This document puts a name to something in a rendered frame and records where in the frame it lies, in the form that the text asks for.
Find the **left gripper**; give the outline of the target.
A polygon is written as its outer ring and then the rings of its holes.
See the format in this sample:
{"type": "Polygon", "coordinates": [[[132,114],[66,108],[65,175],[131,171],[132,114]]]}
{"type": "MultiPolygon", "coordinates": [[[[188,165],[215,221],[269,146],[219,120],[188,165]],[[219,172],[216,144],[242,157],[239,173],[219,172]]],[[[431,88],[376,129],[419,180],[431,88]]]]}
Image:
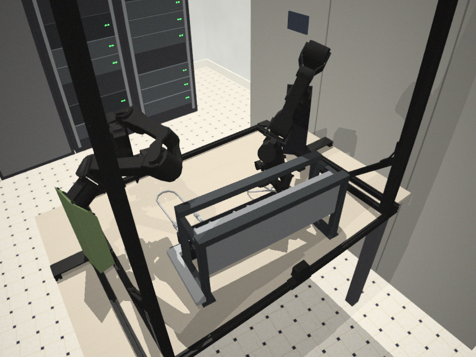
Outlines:
{"type": "MultiPolygon", "coordinates": [[[[144,156],[144,155],[146,155],[146,153],[147,153],[148,150],[149,150],[149,147],[140,150],[140,153],[139,153],[139,154],[136,154],[136,155],[133,155],[132,147],[131,147],[131,142],[130,142],[129,146],[127,146],[127,147],[125,147],[125,148],[123,148],[123,149],[114,149],[114,150],[115,150],[115,154],[116,154],[116,157],[117,157],[117,158],[137,157],[137,156],[144,156]]],[[[135,176],[136,183],[139,182],[139,179],[140,179],[140,176],[135,176]]]]}

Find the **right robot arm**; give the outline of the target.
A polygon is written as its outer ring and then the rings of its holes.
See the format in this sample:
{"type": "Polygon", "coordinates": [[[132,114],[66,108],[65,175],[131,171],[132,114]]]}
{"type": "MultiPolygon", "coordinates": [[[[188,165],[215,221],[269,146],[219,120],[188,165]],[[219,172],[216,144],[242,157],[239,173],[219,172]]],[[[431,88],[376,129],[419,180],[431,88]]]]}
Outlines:
{"type": "Polygon", "coordinates": [[[309,106],[312,93],[307,91],[308,86],[313,77],[323,71],[331,55],[330,50],[330,48],[313,40],[306,42],[304,45],[298,59],[297,78],[285,97],[286,102],[276,116],[272,117],[263,134],[266,138],[258,149],[257,154],[260,160],[254,162],[256,170],[267,170],[269,168],[268,163],[272,162],[277,154],[283,152],[282,144],[289,143],[294,133],[292,125],[295,121],[295,111],[296,109],[302,111],[302,109],[309,106]],[[270,132],[268,132],[269,129],[270,132]],[[279,136],[287,137],[286,141],[279,136]]]}

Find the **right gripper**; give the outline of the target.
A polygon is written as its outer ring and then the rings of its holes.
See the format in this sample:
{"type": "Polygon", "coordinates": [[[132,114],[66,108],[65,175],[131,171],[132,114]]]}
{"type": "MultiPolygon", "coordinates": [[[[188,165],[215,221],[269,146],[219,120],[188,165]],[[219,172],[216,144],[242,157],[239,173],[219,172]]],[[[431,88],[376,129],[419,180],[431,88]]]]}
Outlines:
{"type": "MultiPolygon", "coordinates": [[[[269,163],[268,163],[268,167],[269,167],[268,169],[270,169],[270,168],[272,168],[272,167],[275,167],[275,166],[278,166],[278,165],[280,165],[280,164],[285,163],[285,160],[284,160],[285,158],[286,158],[286,155],[284,155],[283,152],[282,152],[281,154],[277,154],[277,156],[275,157],[275,159],[274,159],[272,162],[269,162],[269,163]]],[[[301,172],[301,171],[303,171],[303,170],[305,170],[305,167],[302,168],[302,169],[299,169],[299,170],[297,170],[297,171],[298,171],[298,172],[301,172]]],[[[277,192],[277,193],[280,193],[280,192],[282,192],[282,191],[284,191],[284,190],[289,189],[289,185],[290,185],[291,180],[292,180],[293,177],[294,177],[294,175],[291,174],[291,173],[289,173],[289,174],[287,174],[287,175],[285,175],[285,176],[280,177],[280,180],[275,179],[275,180],[272,180],[272,181],[270,181],[270,182],[268,182],[268,183],[265,183],[265,184],[263,184],[263,185],[261,185],[261,186],[258,186],[258,187],[259,187],[259,188],[262,188],[262,187],[265,187],[265,186],[268,186],[269,184],[271,184],[271,185],[275,188],[276,192],[277,192]],[[274,185],[273,185],[273,184],[274,184],[274,185]],[[282,190],[282,189],[283,189],[283,190],[282,190]]]]}

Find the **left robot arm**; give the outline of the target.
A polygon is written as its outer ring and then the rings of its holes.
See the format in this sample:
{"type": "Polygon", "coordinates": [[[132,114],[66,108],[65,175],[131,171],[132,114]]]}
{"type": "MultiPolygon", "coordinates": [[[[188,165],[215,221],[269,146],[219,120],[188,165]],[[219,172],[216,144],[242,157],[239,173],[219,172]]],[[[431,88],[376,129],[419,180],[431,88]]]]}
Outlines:
{"type": "MultiPolygon", "coordinates": [[[[148,175],[165,182],[173,182],[180,177],[183,168],[180,139],[172,129],[146,117],[134,105],[106,113],[105,116],[114,149],[129,146],[127,128],[140,135],[147,132],[147,135],[155,139],[145,156],[117,158],[122,177],[148,175]],[[167,149],[162,147],[162,144],[167,149]]],[[[95,155],[90,154],[83,158],[75,174],[79,177],[78,180],[67,193],[62,193],[75,205],[90,211],[88,206],[98,192],[106,193],[95,155]]]]}

